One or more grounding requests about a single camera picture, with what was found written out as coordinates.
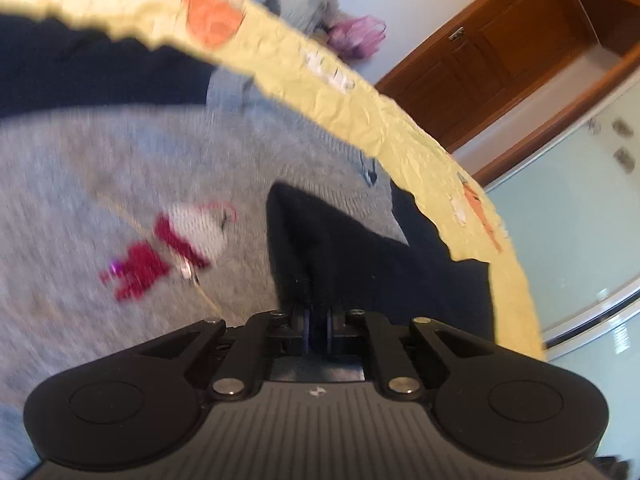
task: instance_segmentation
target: knitted sweater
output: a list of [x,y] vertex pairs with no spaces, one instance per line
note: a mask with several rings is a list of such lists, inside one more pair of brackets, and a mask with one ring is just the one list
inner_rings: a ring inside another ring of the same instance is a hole
[[117,302],[99,279],[177,205],[234,210],[200,285],[229,325],[277,307],[265,200],[275,180],[404,241],[373,160],[248,78],[217,70],[208,107],[60,110],[0,122],[0,479],[36,457],[20,413],[60,370],[215,316],[180,272]]

